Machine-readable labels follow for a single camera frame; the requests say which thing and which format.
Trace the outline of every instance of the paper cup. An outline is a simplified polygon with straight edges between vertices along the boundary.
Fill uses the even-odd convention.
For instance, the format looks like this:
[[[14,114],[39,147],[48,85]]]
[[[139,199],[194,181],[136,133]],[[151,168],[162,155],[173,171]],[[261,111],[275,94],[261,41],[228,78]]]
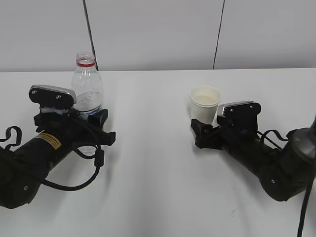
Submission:
[[[201,85],[191,91],[190,98],[191,119],[212,124],[221,101],[219,91],[212,86]]]

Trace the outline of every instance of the plastic water bottle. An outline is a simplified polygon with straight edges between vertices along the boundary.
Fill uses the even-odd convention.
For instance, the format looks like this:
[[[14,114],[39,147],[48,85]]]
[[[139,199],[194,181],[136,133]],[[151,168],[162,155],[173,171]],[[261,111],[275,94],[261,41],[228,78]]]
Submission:
[[[77,68],[72,80],[72,89],[77,96],[74,109],[80,112],[80,117],[87,120],[89,115],[93,115],[103,109],[103,84],[100,74],[95,68],[94,56],[90,52],[80,52],[77,54]],[[93,147],[81,147],[79,150],[87,155],[93,155]]]

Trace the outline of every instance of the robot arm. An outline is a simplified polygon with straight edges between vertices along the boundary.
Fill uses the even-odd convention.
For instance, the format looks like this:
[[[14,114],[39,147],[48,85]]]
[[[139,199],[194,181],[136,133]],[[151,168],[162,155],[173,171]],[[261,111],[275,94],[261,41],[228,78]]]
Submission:
[[[287,201],[307,187],[316,153],[315,129],[291,131],[284,149],[273,149],[263,143],[266,135],[257,135],[260,111],[251,101],[221,105],[215,128],[193,119],[196,145],[226,151],[259,178],[270,197]]]
[[[40,113],[34,117],[37,132],[40,134],[29,142],[10,151],[11,146],[21,143],[22,131],[14,126],[7,130],[6,141],[11,129],[17,131],[17,142],[0,147],[0,205],[17,208],[30,203],[41,184],[65,191],[75,191],[89,185],[104,164],[104,151],[101,145],[111,146],[116,139],[115,132],[101,130],[108,117],[108,110],[90,115],[88,121],[82,120],[72,106],[76,95],[64,88],[34,85],[30,89],[30,99],[40,104]],[[78,147],[91,145],[96,148],[95,155],[84,156]],[[84,184],[65,187],[51,183],[45,178],[49,172],[72,150],[84,158],[94,158],[96,166],[93,176]]]

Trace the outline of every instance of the table surface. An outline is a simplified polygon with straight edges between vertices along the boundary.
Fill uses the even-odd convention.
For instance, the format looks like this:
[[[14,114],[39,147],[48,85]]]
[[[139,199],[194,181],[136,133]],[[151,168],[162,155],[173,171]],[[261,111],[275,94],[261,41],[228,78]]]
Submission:
[[[23,141],[36,135],[38,105],[32,84],[70,87],[72,72],[0,73],[0,134],[17,125]],[[258,179],[222,151],[194,146],[189,92],[211,85],[222,102],[262,106],[259,130],[308,127],[316,114],[316,69],[101,72],[109,109],[106,166],[77,192],[41,186],[33,202],[0,208],[4,237],[289,237],[296,236],[304,194],[271,199]],[[93,173],[92,161],[70,154],[48,176],[76,185]],[[304,236],[316,236],[312,192]]]

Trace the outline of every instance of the sticker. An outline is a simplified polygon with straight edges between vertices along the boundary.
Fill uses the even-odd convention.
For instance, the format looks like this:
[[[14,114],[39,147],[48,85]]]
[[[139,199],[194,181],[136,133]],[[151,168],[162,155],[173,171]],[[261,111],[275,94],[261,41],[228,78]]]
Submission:
[[[58,148],[61,147],[61,142],[56,138],[54,137],[53,135],[51,134],[48,134],[48,133],[40,133],[39,135],[36,136],[36,138],[40,138],[46,142],[48,142],[49,144],[52,145],[52,147],[57,150]]]

